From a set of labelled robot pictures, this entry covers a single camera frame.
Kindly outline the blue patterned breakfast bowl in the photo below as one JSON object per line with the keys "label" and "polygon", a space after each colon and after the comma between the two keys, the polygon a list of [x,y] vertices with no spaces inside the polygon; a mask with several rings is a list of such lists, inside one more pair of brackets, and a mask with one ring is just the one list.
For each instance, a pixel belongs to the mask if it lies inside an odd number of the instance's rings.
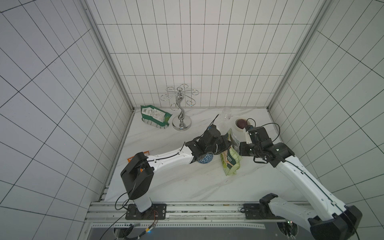
{"label": "blue patterned breakfast bowl", "polygon": [[214,158],[213,154],[206,154],[202,159],[198,160],[200,164],[208,164],[210,163]]}

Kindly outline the green oats bag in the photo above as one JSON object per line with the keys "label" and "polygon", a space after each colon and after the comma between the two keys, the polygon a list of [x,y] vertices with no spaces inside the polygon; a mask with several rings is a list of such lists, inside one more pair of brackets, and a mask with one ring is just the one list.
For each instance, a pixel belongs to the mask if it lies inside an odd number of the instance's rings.
{"label": "green oats bag", "polygon": [[240,162],[243,158],[239,155],[240,141],[237,139],[232,129],[229,129],[227,136],[232,144],[228,150],[220,154],[220,158],[225,175],[233,176],[237,174],[237,170],[241,167]]}

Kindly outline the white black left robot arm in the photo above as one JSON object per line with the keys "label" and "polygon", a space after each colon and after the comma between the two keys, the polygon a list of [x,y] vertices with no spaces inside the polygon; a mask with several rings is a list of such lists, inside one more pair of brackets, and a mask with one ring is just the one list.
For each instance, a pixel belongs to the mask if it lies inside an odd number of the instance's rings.
{"label": "white black left robot arm", "polygon": [[215,125],[181,148],[161,155],[146,156],[143,152],[135,154],[121,171],[120,176],[131,201],[138,211],[144,213],[153,206],[147,192],[154,174],[178,166],[189,165],[202,160],[206,155],[219,155],[227,151],[232,143],[228,135],[222,135]]}

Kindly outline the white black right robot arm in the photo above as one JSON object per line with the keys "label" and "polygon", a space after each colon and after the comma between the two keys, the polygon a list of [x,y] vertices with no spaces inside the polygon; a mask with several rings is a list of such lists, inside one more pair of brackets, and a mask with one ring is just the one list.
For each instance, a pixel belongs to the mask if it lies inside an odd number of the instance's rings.
{"label": "white black right robot arm", "polygon": [[293,221],[316,240],[348,240],[358,235],[363,214],[356,206],[347,206],[328,191],[287,145],[274,144],[264,127],[248,125],[244,132],[246,141],[240,143],[240,156],[253,157],[258,164],[271,164],[313,207],[310,210],[270,193],[259,200],[258,208],[246,209],[246,212],[259,213],[264,219],[280,217]]}

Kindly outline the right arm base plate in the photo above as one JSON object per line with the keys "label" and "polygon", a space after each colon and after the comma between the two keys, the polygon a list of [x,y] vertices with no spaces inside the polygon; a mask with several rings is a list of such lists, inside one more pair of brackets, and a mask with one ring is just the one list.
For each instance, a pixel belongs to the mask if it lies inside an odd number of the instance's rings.
{"label": "right arm base plate", "polygon": [[275,216],[267,204],[244,204],[240,212],[245,214],[247,220],[284,220],[282,217]]}

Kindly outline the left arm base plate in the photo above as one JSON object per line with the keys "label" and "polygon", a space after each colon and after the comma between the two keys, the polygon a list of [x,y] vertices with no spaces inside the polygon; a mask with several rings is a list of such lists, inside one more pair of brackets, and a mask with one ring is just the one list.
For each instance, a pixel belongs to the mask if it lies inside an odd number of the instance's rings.
{"label": "left arm base plate", "polygon": [[135,204],[129,204],[126,220],[164,220],[167,213],[167,204],[153,204],[149,209],[140,212]]}

